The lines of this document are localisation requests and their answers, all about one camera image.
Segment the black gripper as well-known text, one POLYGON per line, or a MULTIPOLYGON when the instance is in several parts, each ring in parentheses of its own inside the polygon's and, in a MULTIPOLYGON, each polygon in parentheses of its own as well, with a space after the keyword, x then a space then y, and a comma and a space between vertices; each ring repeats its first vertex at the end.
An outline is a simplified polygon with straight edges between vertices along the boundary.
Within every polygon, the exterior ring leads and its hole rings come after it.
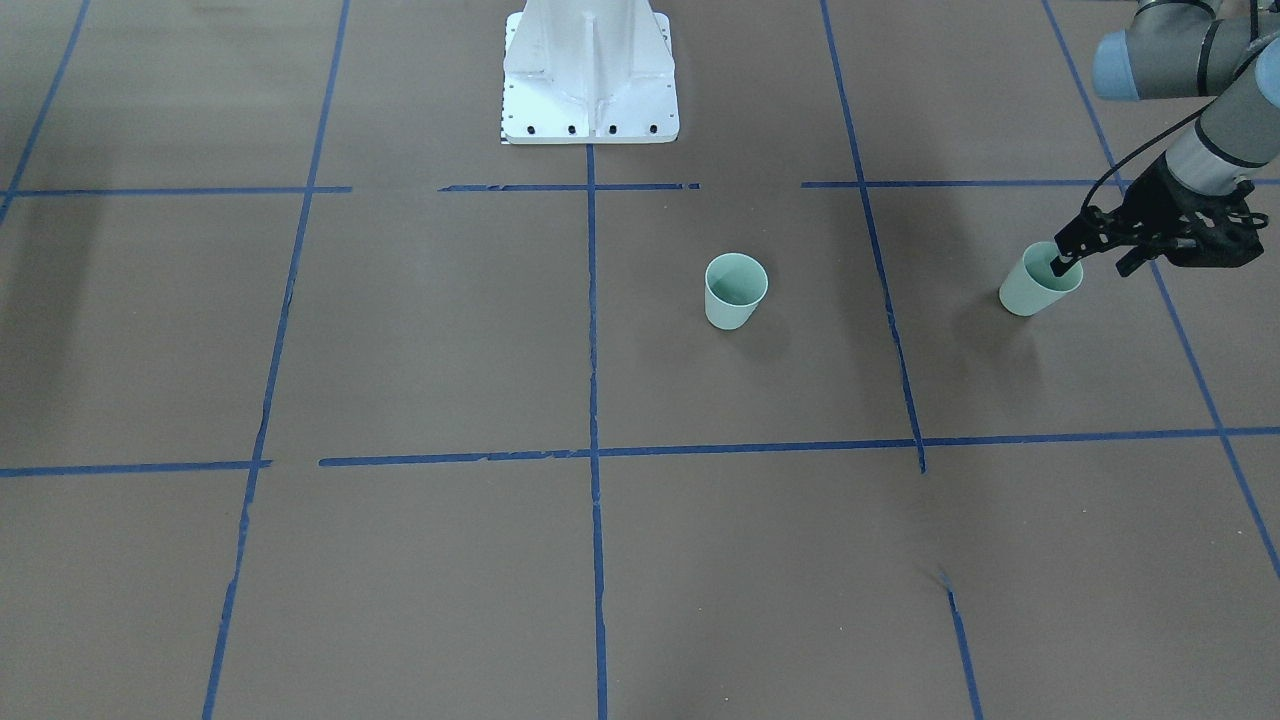
POLYGON ((1115 263, 1121 278, 1160 258, 1180 268, 1244 266, 1263 254, 1260 233, 1268 225, 1268 217, 1248 205, 1253 191, 1254 183, 1243 176, 1228 182, 1225 195, 1189 190, 1158 159, 1132 182, 1115 210, 1084 206, 1053 237, 1050 270, 1062 278, 1080 260, 1112 249, 1125 250, 1115 263))

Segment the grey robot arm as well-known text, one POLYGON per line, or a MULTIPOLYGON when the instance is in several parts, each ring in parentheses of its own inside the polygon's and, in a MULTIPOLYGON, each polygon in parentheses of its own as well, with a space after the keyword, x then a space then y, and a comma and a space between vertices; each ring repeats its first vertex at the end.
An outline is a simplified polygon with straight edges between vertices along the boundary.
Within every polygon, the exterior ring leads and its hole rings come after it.
POLYGON ((1175 266, 1239 268, 1263 252, 1267 217, 1247 199, 1254 174, 1277 159, 1277 19, 1222 19, 1216 1, 1143 1, 1126 29, 1094 51, 1092 85, 1114 101, 1206 97, 1176 138, 1105 211, 1084 201, 1055 238, 1050 263, 1066 275, 1084 258, 1125 249, 1130 275, 1166 258, 1175 266))

